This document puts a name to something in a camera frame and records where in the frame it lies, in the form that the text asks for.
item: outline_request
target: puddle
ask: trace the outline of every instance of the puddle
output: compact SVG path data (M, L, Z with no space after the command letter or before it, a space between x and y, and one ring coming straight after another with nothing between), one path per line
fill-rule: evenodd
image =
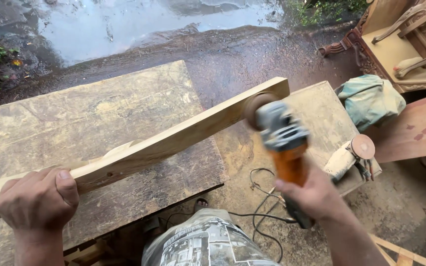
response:
M245 25L278 28L282 16L278 0L1 0L0 36L37 54L31 60L51 69L178 34Z

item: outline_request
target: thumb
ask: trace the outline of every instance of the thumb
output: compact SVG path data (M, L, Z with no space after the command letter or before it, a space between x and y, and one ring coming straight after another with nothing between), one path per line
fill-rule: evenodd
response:
M71 176L70 172L63 169L58 172L55 178L55 185L57 186L57 191L62 196L63 201L65 201L70 207L76 208L80 198L78 196L77 182Z
M298 202L298 199L301 198L300 195L303 188L296 184L277 179L275 181L275 189L282 192L282 194L287 195L293 201Z

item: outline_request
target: left hand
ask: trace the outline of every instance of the left hand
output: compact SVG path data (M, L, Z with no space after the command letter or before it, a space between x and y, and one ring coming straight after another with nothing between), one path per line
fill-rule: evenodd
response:
M66 168L45 168L6 182L0 215L20 232L61 233L78 207L77 183Z

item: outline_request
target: wet concrete floor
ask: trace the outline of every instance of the wet concrete floor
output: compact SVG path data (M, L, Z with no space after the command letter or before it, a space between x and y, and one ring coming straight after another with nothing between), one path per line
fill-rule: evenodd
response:
M31 77L8 84L0 91L0 101L22 100L176 60L186 62L204 109L275 76L288 78L291 90L297 90L323 80L337 87L361 75L353 51L331 59L317 53L321 45L340 40L350 26L292 30L282 1L206 2L1 0L0 35L8 45L22 47ZM243 213L253 211L262 200L262 194L248 193L251 163L273 166L255 157L254 149L235 150L253 138L242 124L215 135L230 175L224 187L206 195L215 207ZM421 209L426 204L426 169L415 160L382 168L384 173L374 183L346 200L368 230L426 256L426 216ZM273 179L264 175L257 182L271 187ZM190 202L173 211L191 206ZM285 212L278 209L275 214ZM238 221L246 233L252 232L250 218ZM264 228L282 242L283 265L330 263L320 229L303 232L269 220ZM271 240L259 237L257 243L271 257L277 256L278 247Z

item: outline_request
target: angle grinder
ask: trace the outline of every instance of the angle grinder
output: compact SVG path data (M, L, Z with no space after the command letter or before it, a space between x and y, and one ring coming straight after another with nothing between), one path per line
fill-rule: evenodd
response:
M250 97L244 106L243 118L253 129L260 131L262 142L274 159L278 178L303 186L307 167L303 154L308 148L310 132L300 125L287 106L274 94L266 92ZM297 203L283 195L288 214L300 227L309 229L315 221Z

